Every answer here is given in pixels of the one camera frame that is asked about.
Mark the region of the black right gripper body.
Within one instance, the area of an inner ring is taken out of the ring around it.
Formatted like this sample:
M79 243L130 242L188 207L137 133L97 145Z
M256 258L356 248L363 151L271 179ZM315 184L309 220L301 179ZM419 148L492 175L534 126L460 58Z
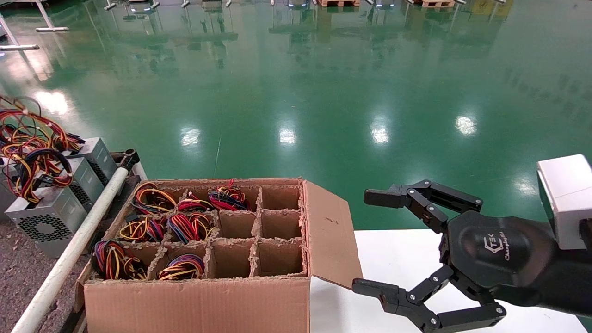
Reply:
M558 251L549 226L515 216L461 213L447 225L442 260L468 283L470 296L522 307L545 303L546 274Z

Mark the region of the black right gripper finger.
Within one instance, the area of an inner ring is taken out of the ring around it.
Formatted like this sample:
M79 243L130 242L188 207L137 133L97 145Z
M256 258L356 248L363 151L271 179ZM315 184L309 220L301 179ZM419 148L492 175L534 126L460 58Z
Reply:
M387 190L368 188L364 191L364 204L406 208L436 234L443 234L448 229L449 217L438 207L459 214L466 211L480 212L483 200L425 179L411 185L393 184Z
M439 314L431 311L426 302L455 278L457 272L443 265L410 291L363 278L353 279L351 289L354 293L377 298L384 312L408 318L423 333L458 333L493 327L505 318L505 308L487 292L475 293L478 307Z

